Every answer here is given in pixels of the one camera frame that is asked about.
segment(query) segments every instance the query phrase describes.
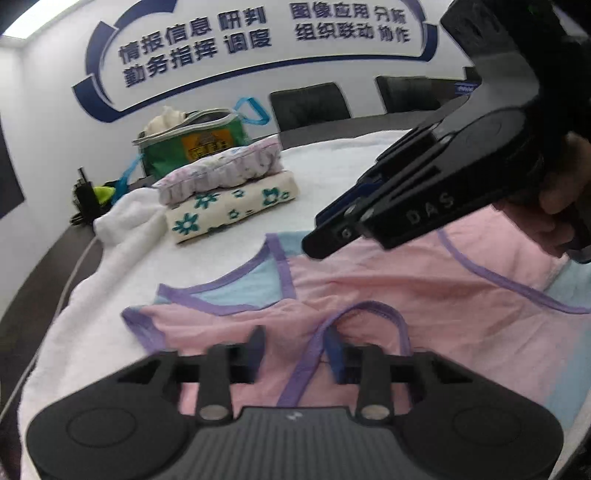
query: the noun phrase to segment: ceiling light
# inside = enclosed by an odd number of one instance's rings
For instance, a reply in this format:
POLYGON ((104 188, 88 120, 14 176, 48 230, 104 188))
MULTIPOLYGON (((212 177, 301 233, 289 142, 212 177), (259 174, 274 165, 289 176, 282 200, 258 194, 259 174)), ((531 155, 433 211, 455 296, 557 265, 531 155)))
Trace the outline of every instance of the ceiling light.
POLYGON ((8 27, 4 36, 24 40, 78 2, 80 0, 39 0, 8 27))

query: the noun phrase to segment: blue handle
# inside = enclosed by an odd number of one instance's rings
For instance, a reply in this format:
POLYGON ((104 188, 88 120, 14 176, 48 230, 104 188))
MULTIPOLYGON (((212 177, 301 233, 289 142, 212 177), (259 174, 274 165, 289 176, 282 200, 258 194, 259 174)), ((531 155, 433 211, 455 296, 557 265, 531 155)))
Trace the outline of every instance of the blue handle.
POLYGON ((113 198, 111 198, 111 205, 117 203, 117 201, 126 193, 129 192, 129 177, 134 172, 134 170, 138 167, 139 163, 142 161, 144 156, 142 154, 138 155, 137 158, 131 163, 131 165, 123 172, 123 175, 117 183, 115 184, 115 194, 113 198))
POLYGON ((242 105, 244 105, 245 103, 249 103, 250 104, 250 106, 256 112, 256 114, 260 117, 260 119, 259 120, 256 120, 256 119, 248 118, 243 113, 238 113, 238 115, 240 115, 240 117, 242 118, 242 121, 244 123, 250 124, 250 125, 266 125, 267 123, 269 123, 271 121, 271 117, 269 116, 269 114, 267 113, 267 111, 259 103, 259 101, 256 98, 253 98, 253 97, 242 97, 242 98, 240 98, 240 100, 238 100, 238 102, 236 103, 236 106, 234 107, 234 110, 235 111, 238 111, 238 109, 242 105))

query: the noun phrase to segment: conference table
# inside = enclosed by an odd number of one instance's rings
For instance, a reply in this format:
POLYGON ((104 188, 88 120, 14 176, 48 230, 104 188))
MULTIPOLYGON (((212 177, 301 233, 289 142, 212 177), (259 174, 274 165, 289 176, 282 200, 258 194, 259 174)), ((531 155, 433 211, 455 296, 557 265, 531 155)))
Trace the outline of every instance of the conference table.
MULTIPOLYGON (((280 138, 283 149, 286 150, 383 130, 411 129, 425 120, 429 114, 431 112, 391 113, 339 120, 281 132, 280 138)), ((149 183, 149 179, 143 179, 135 187, 149 183)), ((67 279, 93 238, 94 233, 89 226, 67 228, 27 278, 0 321, 0 410, 4 408, 11 394, 15 394, 7 414, 0 420, 0 462, 6 470, 8 480, 17 480, 20 477, 21 446, 17 409, 22 383, 51 325, 67 279)), ((69 298, 76 285, 96 271, 101 257, 102 246, 97 242, 80 265, 66 298, 69 298)))

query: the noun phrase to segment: light blue fabric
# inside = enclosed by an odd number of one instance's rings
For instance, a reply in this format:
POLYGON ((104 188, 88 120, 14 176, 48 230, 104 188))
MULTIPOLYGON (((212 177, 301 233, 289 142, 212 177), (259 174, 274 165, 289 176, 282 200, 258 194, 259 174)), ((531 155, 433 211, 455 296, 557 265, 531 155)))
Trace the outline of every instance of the light blue fabric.
MULTIPOLYGON (((591 265, 569 262, 545 291, 555 300, 568 305, 591 308, 591 265)), ((591 325, 581 335, 554 391, 544 402, 568 430, 583 406, 591 388, 591 325)))
POLYGON ((281 242, 281 247, 283 248, 287 258, 297 257, 298 255, 302 255, 304 253, 304 251, 301 249, 301 241, 306 235, 308 235, 308 233, 310 232, 305 231, 279 233, 279 241, 281 242))
POLYGON ((283 298, 277 265, 273 258, 265 260, 244 277, 216 288, 215 290, 193 293, 192 297, 214 305, 254 305, 264 308, 283 298))
MULTIPOLYGON (((303 254, 301 241, 308 233, 306 231, 277 234, 286 258, 303 254)), ((192 297, 197 297, 214 305, 245 304, 261 309, 277 303, 283 298, 282 295, 277 265, 271 254, 269 254, 269 258, 261 265, 254 268, 242 278, 215 290, 191 294, 192 297)), ((154 303, 166 304, 170 303, 170 301, 167 298, 158 296, 154 303)))
POLYGON ((579 265, 570 261, 546 293, 562 303, 591 308, 591 264, 579 265))

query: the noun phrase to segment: metal screw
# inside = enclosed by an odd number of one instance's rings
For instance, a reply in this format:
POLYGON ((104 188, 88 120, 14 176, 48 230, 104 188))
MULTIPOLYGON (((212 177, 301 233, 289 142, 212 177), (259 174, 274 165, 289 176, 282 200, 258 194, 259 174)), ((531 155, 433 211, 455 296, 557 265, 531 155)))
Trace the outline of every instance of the metal screw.
POLYGON ((390 411, 383 405, 367 405, 361 409, 361 416, 366 420, 384 420, 390 416, 390 411))
POLYGON ((199 410, 199 416, 208 421, 223 420, 229 413, 228 409, 222 405, 208 405, 199 410))

